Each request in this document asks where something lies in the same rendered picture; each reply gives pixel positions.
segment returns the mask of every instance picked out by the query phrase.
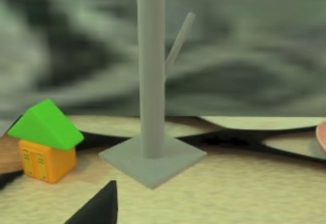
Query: orange toy house base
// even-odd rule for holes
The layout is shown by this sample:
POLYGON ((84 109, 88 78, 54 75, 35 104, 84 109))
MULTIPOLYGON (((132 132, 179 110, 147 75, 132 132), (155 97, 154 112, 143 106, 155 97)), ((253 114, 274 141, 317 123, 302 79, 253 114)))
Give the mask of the orange toy house base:
POLYGON ((19 153, 24 173, 48 183, 56 183, 76 166, 75 148, 64 151, 20 140, 19 153))

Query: gray pole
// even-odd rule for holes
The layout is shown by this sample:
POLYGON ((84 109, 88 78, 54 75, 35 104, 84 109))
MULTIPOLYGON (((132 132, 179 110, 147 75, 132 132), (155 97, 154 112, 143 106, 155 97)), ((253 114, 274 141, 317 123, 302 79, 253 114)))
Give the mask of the gray pole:
POLYGON ((165 0, 137 0, 142 152, 164 152, 165 0))

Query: beige tabletop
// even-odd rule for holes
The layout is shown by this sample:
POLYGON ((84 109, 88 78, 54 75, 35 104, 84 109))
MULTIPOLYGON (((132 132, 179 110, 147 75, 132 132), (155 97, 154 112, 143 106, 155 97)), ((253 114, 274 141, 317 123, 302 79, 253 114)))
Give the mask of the beige tabletop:
MULTIPOLYGON (((98 130, 99 120, 95 117, 71 119, 79 129, 93 124, 90 131, 98 130)), ((110 127, 117 134, 127 133, 118 132, 119 128, 130 134, 139 132, 137 118, 98 119, 102 119, 100 126, 107 133, 110 127)), ((187 118, 167 124, 167 131, 174 136, 219 129, 208 122, 191 122, 187 118)), ((300 147, 311 140, 314 133, 274 138, 269 143, 282 141, 282 144, 300 147)), ((12 138, 7 138, 7 145, 9 142, 13 142, 12 138)), ((145 188, 101 161, 97 153, 103 149, 79 152, 77 167, 57 184, 23 176, 0 191, 0 223, 63 223, 110 180, 118 183, 118 224, 326 221, 326 168, 323 165, 214 147, 201 149, 208 152, 204 160, 155 190, 145 188)))

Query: background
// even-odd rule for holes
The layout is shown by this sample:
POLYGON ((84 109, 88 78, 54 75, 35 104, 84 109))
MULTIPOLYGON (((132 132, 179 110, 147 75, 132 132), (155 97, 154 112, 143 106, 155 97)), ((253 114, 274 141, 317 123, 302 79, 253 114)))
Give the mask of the background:
MULTIPOLYGON (((167 115, 326 116, 326 0, 167 0, 167 115)), ((139 113, 135 0, 0 0, 0 118, 139 113)))

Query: green triangular prism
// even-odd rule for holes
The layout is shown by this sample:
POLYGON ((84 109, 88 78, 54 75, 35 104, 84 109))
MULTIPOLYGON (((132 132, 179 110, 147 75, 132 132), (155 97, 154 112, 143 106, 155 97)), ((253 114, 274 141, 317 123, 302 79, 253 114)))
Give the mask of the green triangular prism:
POLYGON ((50 99, 30 107, 8 135, 61 150, 70 150, 84 139, 50 99))

